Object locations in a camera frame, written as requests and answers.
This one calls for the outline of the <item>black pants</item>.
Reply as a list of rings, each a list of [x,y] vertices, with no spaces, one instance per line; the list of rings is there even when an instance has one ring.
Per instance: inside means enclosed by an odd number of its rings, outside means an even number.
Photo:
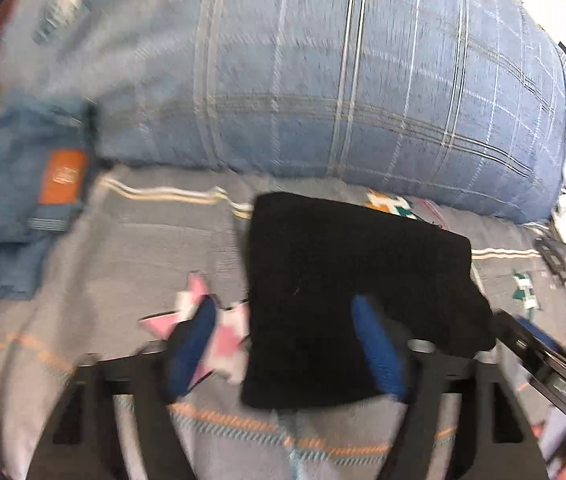
[[[371,301],[390,327],[449,356],[494,347],[472,248],[424,221],[292,193],[260,195],[247,232],[250,353],[243,404],[331,408],[382,394],[351,317]]]

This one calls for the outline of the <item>black remote on bed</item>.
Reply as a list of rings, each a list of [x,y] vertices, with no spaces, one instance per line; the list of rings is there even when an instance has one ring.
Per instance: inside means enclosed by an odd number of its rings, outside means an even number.
[[[540,254],[552,274],[562,283],[566,283],[566,245],[547,236],[537,237],[534,249]]]

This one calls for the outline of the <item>grey patterned bed sheet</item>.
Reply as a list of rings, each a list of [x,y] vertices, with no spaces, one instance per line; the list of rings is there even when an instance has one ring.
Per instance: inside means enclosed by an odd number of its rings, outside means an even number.
[[[522,226],[429,200],[328,179],[275,179],[168,167],[119,166],[45,263],[33,300],[0,302],[0,467],[25,478],[31,456],[80,356],[128,356],[149,341],[147,315],[170,311],[193,272],[225,304],[244,298],[238,240],[256,195],[285,191],[383,212],[415,214],[470,240],[473,279],[492,308],[520,315],[516,275],[530,278],[536,323],[566,344],[566,292]],[[203,479],[371,479],[402,413],[386,398],[314,414],[261,414],[219,376],[172,418]]]

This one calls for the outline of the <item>folded blue jeans orange patch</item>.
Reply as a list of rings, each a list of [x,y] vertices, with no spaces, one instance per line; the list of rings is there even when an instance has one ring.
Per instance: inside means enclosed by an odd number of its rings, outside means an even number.
[[[96,173],[96,109],[13,93],[0,111],[0,298],[29,300]]]

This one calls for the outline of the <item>blue plaid pillow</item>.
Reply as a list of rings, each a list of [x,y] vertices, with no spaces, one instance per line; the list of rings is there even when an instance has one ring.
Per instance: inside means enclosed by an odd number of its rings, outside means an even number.
[[[128,164],[334,177],[511,220],[566,180],[566,54],[516,0],[17,0],[0,84]]]

